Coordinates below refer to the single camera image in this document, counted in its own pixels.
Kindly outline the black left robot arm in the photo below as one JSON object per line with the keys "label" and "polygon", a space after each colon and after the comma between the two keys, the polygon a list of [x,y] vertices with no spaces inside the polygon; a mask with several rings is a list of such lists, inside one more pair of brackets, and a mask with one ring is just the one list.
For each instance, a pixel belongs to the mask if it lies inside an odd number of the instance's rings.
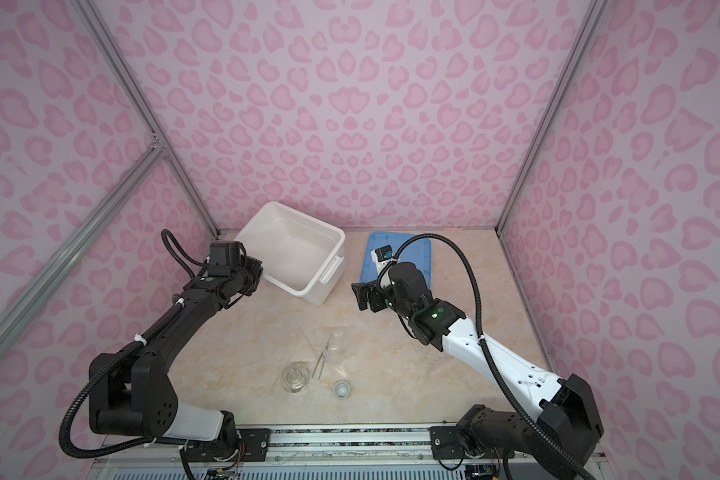
{"label": "black left robot arm", "polygon": [[218,443],[236,449],[234,416],[178,399],[169,378],[174,360],[208,320],[252,295],[262,262],[238,241],[214,242],[206,264],[173,305],[146,332],[135,337],[133,353],[92,388],[89,425],[97,434]]}

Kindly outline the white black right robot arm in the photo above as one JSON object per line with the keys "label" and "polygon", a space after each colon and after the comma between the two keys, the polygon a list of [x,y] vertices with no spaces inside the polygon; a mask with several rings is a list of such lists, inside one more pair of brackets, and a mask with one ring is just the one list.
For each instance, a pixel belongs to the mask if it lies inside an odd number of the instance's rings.
{"label": "white black right robot arm", "polygon": [[604,428],[586,380],[544,370],[480,332],[463,310],[435,297],[410,262],[351,288],[359,310],[393,311],[419,343],[465,363],[501,390],[510,410],[474,405],[457,422],[455,436],[465,455],[526,453],[556,479],[591,478],[585,464]]}

